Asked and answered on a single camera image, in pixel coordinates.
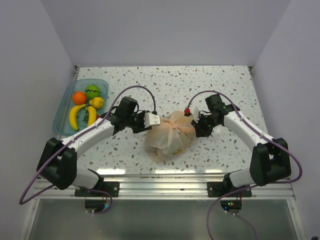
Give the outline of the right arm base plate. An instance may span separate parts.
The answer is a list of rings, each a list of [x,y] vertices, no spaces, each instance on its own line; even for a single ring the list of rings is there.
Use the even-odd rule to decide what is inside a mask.
[[[233,194],[228,195],[228,197],[234,197],[234,198],[252,197],[251,189],[245,189],[240,191],[240,189],[248,187],[249,185],[243,185],[241,187],[233,186],[230,180],[230,173],[225,174],[222,181],[208,181],[206,185],[207,185],[207,194],[209,198],[214,198],[214,197],[218,198],[234,191],[235,192]]]

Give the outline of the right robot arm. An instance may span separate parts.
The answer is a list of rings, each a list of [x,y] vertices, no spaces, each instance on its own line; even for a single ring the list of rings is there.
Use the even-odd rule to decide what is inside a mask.
[[[291,175],[288,144],[283,138],[275,139],[265,134],[233,102],[225,104],[219,94],[207,97],[205,103],[207,111],[193,107],[189,112],[196,137],[208,138],[215,127],[223,126],[236,134],[251,151],[248,168],[224,176],[222,189],[227,196],[235,196],[242,187],[262,187]]]

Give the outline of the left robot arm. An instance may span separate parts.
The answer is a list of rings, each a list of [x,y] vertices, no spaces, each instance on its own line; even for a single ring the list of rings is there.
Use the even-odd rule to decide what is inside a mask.
[[[74,186],[86,189],[92,196],[101,195],[104,190],[103,177],[91,169],[79,168],[78,158],[97,143],[125,128],[140,133],[160,124],[160,116],[156,111],[136,111],[137,106],[135,99],[126,96],[118,106],[112,107],[77,134],[62,140],[48,140],[37,166],[39,175],[60,190]]]

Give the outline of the orange plastic bag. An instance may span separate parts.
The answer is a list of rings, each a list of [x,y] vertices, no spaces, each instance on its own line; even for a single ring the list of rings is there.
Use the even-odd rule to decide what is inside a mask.
[[[196,139],[193,118],[182,111],[173,111],[160,119],[160,125],[146,132],[144,148],[154,162],[174,159],[189,148]]]

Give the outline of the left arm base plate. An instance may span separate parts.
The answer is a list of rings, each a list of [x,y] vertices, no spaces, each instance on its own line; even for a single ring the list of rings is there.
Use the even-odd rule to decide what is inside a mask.
[[[76,197],[94,198],[94,197],[118,197],[120,183],[118,181],[101,181],[93,189],[78,187],[74,195]]]

